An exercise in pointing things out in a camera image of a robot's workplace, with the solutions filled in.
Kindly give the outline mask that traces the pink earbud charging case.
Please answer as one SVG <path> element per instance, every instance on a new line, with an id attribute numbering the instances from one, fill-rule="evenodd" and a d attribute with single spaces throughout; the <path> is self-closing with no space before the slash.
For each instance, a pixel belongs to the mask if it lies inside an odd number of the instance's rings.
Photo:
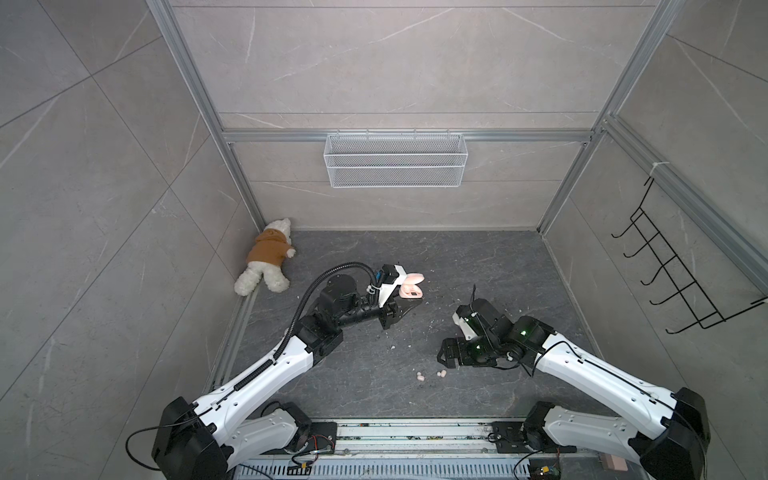
<path id="1" fill-rule="evenodd" d="M 404 299 L 421 299 L 423 292 L 419 284 L 424 281 L 424 275 L 409 273 L 406 275 L 399 288 L 399 296 Z"/>

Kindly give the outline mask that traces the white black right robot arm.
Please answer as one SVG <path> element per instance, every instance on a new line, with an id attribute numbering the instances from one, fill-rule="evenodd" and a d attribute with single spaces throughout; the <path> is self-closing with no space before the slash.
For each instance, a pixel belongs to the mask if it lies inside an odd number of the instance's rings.
<path id="1" fill-rule="evenodd" d="M 478 312 L 457 312 L 453 320 L 462 335 L 443 340 L 437 354 L 443 366 L 497 368 L 505 359 L 529 376 L 558 378 L 612 412 L 587 414 L 540 401 L 517 435 L 529 449 L 586 448 L 634 462 L 655 479 L 704 478 L 710 430 L 696 392 L 672 392 L 634 377 L 530 316 L 487 321 Z"/>

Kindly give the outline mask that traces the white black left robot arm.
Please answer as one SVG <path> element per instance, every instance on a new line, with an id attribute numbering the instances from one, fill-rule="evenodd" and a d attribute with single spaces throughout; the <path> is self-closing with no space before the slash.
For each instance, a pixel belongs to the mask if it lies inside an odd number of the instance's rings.
<path id="1" fill-rule="evenodd" d="M 373 270 L 346 262 L 320 274 L 300 298 L 281 341 L 228 383 L 189 402 L 178 397 L 163 410 L 141 467 L 167 479 L 223 479 L 252 458 L 308 441 L 312 422 L 292 403 L 266 416 L 253 413 L 284 385 L 330 355 L 346 326 L 377 320 L 383 329 L 418 306 L 424 277 L 400 265 Z"/>

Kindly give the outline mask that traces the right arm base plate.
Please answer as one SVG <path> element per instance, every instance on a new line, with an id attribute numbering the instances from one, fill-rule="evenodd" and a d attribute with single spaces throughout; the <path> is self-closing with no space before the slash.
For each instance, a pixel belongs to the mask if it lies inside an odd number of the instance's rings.
<path id="1" fill-rule="evenodd" d="M 555 443 L 542 427 L 527 426 L 522 421 L 492 422 L 486 439 L 496 446 L 498 453 L 576 453 L 577 448 Z"/>

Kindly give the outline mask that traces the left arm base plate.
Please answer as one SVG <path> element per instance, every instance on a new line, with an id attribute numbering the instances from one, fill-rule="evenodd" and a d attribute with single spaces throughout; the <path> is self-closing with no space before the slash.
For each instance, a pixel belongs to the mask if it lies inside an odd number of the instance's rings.
<path id="1" fill-rule="evenodd" d="M 331 421 L 313 422 L 300 426 L 289 443 L 283 448 L 288 454 L 297 454 L 316 450 L 318 447 L 335 448 L 338 423 Z"/>

